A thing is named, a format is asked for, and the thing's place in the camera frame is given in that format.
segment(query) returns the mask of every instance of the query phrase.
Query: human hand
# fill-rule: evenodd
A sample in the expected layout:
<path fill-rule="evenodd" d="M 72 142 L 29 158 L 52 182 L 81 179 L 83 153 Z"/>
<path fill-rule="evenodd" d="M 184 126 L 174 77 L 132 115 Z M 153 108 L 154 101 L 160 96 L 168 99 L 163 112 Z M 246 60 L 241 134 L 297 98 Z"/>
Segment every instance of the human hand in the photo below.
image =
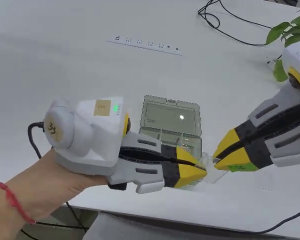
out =
<path fill-rule="evenodd" d="M 56 163 L 55 157 L 55 151 L 51 149 L 38 162 L 6 183 L 35 221 L 47 217 L 84 189 L 108 184 L 105 176 L 70 172 Z"/>

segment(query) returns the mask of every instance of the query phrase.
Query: beige label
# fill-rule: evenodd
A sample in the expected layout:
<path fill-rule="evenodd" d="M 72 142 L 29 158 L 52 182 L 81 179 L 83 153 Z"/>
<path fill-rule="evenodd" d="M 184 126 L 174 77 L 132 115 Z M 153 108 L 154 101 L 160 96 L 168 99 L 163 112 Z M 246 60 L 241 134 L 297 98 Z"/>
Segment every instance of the beige label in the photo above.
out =
<path fill-rule="evenodd" d="M 94 106 L 94 116 L 109 116 L 110 115 L 111 100 L 101 100 L 95 101 Z"/>
<path fill-rule="evenodd" d="M 47 118 L 44 120 L 45 131 L 50 134 L 50 136 L 56 141 L 60 142 L 63 138 L 64 133 L 62 132 L 61 128 L 56 124 L 53 117 L 48 115 Z"/>

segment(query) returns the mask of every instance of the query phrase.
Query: forearm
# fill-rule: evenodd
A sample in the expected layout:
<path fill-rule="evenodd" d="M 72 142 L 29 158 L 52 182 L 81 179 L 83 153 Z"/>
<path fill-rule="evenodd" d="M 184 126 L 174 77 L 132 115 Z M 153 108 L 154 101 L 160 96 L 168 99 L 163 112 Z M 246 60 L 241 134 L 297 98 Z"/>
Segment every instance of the forearm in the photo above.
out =
<path fill-rule="evenodd" d="M 9 205 L 5 191 L 0 189 L 0 240 L 13 240 L 25 224 L 18 210 Z"/>
<path fill-rule="evenodd" d="M 56 163 L 53 149 L 6 183 L 22 209 L 35 221 L 47 217 L 84 189 L 106 184 L 104 176 L 81 175 L 63 168 Z M 9 205 L 5 194 L 0 189 L 0 240 L 14 239 L 26 224 L 18 210 Z"/>

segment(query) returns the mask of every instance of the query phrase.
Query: red bracelet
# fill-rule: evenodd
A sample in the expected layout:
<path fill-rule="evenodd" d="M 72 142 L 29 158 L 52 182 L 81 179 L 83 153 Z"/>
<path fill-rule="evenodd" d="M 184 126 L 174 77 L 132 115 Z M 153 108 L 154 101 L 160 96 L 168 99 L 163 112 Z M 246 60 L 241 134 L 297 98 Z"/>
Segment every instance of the red bracelet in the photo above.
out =
<path fill-rule="evenodd" d="M 32 225 L 36 224 L 36 221 L 33 220 L 30 216 L 28 216 L 27 213 L 23 210 L 21 204 L 17 200 L 14 193 L 8 188 L 8 186 L 5 185 L 4 183 L 0 182 L 0 188 L 2 190 L 5 190 L 5 192 L 6 192 L 5 197 L 8 200 L 9 204 L 18 210 L 18 212 L 20 213 L 22 218 L 29 224 L 32 224 Z"/>

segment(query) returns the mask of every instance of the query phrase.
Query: white table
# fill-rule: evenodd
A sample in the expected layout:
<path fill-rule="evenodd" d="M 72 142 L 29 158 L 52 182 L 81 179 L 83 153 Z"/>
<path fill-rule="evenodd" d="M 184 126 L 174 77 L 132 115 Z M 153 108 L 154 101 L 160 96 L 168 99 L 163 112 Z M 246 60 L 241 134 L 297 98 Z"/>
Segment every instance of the white table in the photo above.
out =
<path fill-rule="evenodd" d="M 252 21 L 274 26 L 296 8 L 257 0 L 223 0 Z M 267 68 L 281 45 L 251 47 L 209 28 L 196 15 L 204 0 L 1 0 L 0 181 L 37 157 L 27 126 L 43 119 L 56 96 L 73 101 L 126 97 L 132 131 L 139 130 L 145 95 L 200 105 L 203 151 L 212 154 L 228 129 L 279 88 Z M 264 43 L 267 29 L 225 14 L 221 29 Z M 131 36 L 179 47 L 183 56 L 106 42 Z M 34 133 L 41 152 L 44 134 Z M 300 165 L 228 173 L 192 191 L 166 188 L 137 195 L 93 187 L 70 201 L 75 207 L 217 228 L 260 231 L 300 211 Z M 300 217 L 272 232 L 300 238 Z"/>

